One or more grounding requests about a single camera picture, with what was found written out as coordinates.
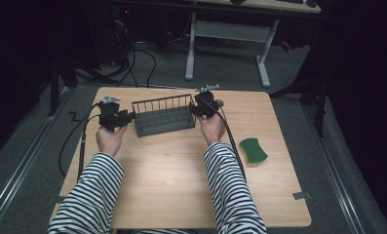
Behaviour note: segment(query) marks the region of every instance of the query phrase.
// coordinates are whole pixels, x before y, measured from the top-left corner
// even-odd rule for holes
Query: striped sleeve
[[[96,154],[63,200],[48,233],[108,233],[123,176],[113,157]]]
[[[217,233],[266,233],[231,145],[212,144],[205,163]]]

